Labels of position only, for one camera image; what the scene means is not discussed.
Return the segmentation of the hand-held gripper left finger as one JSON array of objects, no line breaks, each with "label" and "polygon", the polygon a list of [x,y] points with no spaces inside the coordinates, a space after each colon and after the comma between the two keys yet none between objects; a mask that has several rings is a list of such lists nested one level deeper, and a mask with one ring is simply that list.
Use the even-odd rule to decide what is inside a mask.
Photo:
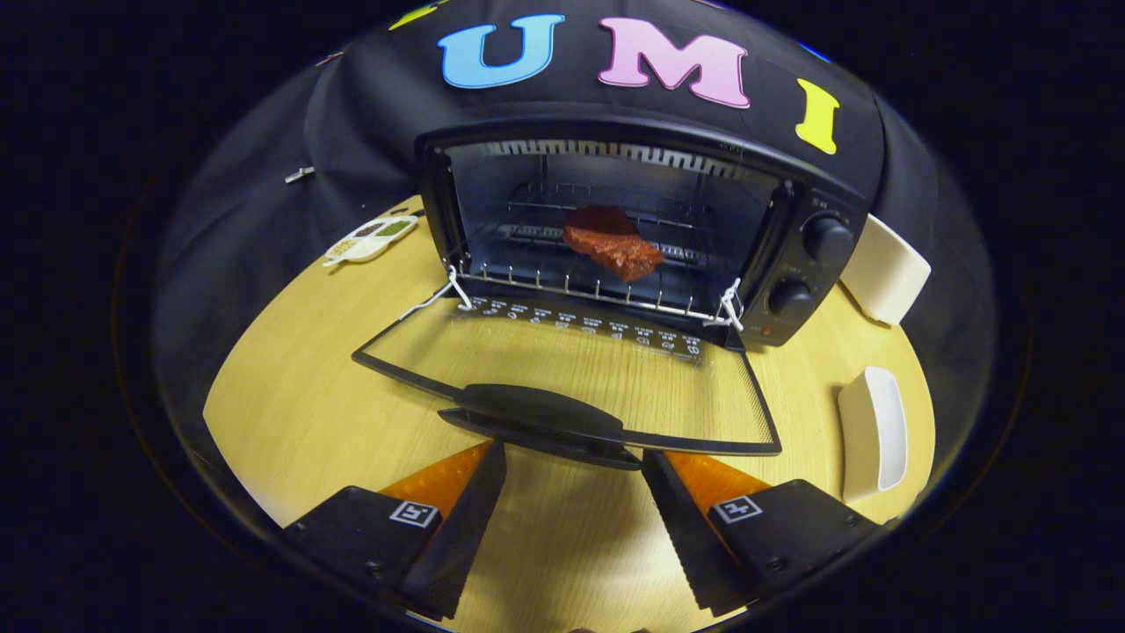
[{"label": "hand-held gripper left finger", "polygon": [[379,491],[348,485],[284,536],[374,600],[451,620],[505,477],[504,445],[487,440]]}]

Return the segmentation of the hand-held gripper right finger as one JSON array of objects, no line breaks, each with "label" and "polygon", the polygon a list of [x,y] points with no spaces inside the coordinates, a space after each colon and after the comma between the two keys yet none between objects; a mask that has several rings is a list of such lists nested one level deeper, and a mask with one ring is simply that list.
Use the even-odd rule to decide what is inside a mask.
[{"label": "hand-held gripper right finger", "polygon": [[803,478],[765,483],[712,456],[644,450],[644,481],[699,608],[771,600],[882,533]]}]

